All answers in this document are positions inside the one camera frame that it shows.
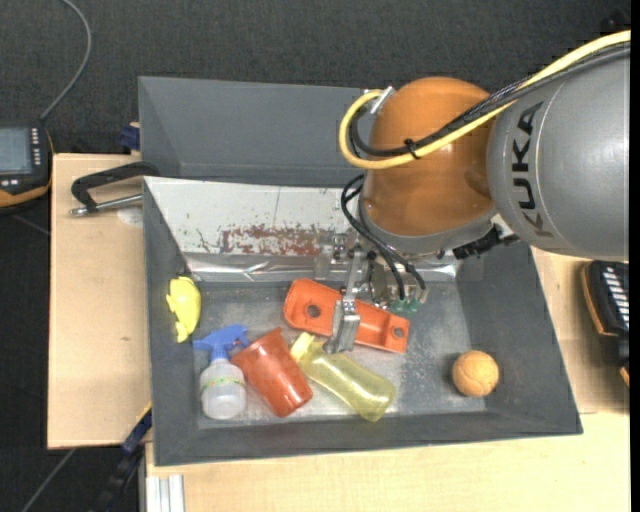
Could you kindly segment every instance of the blue spray nozzle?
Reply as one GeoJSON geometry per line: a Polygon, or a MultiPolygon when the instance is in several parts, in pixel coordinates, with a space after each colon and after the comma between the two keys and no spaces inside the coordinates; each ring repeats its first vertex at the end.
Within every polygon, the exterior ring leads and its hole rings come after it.
{"type": "Polygon", "coordinates": [[[249,345],[249,340],[245,333],[247,328],[244,325],[233,324],[211,332],[201,340],[193,342],[194,350],[206,350],[209,352],[209,362],[212,363],[216,359],[229,360],[227,350],[231,350],[234,346],[240,344],[243,347],[249,345]]]}

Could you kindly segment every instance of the ball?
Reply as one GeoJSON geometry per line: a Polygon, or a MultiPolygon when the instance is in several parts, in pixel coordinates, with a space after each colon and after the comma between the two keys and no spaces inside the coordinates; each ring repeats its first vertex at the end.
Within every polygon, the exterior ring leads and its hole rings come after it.
{"type": "Polygon", "coordinates": [[[471,350],[458,357],[452,373],[456,388],[466,396],[487,396],[500,380],[498,364],[480,350],[471,350]]]}

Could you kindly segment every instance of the white plastic bottle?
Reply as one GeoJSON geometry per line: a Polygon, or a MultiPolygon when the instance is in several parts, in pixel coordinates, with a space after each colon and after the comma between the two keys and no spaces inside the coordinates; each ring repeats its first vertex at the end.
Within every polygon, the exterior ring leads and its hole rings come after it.
{"type": "Polygon", "coordinates": [[[227,355],[227,350],[236,344],[249,344],[244,336],[246,330],[243,325],[234,324],[193,341],[195,350],[209,353],[209,366],[200,374],[200,401],[203,412],[214,420],[231,419],[247,406],[244,375],[227,355]]]}
{"type": "Polygon", "coordinates": [[[215,359],[200,375],[200,400],[204,413],[215,420],[228,420],[247,406],[242,370],[226,358],[215,359]]]}

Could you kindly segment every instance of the gray plastic tray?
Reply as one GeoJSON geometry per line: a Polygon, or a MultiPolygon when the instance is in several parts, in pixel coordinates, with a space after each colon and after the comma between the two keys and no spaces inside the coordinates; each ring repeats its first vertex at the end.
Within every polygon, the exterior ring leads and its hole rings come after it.
{"type": "MultiPolygon", "coordinates": [[[[313,250],[291,252],[286,240],[300,240],[299,233],[307,237],[314,230],[346,230],[335,210],[337,194],[335,189],[145,180],[156,464],[582,431],[535,264],[524,243],[492,249],[458,266],[427,269],[429,299],[410,317],[406,354],[356,347],[355,359],[398,388],[393,406],[379,422],[360,419],[315,387],[312,402],[289,418],[271,415],[253,393],[242,417],[228,422],[204,417],[197,374],[206,361],[189,343],[175,342],[174,318],[165,301],[169,280],[187,274],[198,281],[203,312],[196,337],[244,323],[252,339],[280,326],[293,341],[297,331],[284,323],[282,301],[292,279],[312,277],[313,250]],[[265,197],[272,199],[271,210],[265,197]],[[231,207],[238,201],[245,208],[231,207]],[[299,202],[314,208],[301,210],[299,202]],[[276,243],[275,249],[262,244],[253,236],[256,226],[261,233],[279,233],[285,243],[276,243]],[[242,243],[229,243],[225,233],[232,231],[240,234],[242,243]],[[500,385],[484,399],[464,398],[451,383],[451,364],[471,348],[493,354],[501,367],[500,385]]],[[[332,268],[328,284],[339,285],[344,270],[332,268]]]]}

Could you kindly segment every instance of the translucent yellow bottle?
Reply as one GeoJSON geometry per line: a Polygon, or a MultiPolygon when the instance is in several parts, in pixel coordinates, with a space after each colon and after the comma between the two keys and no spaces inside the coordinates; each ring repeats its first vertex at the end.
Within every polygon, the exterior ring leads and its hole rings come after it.
{"type": "Polygon", "coordinates": [[[369,421],[378,421],[393,401],[396,389],[384,377],[341,353],[327,354],[321,341],[301,334],[291,355],[311,380],[328,389],[369,421]]]}

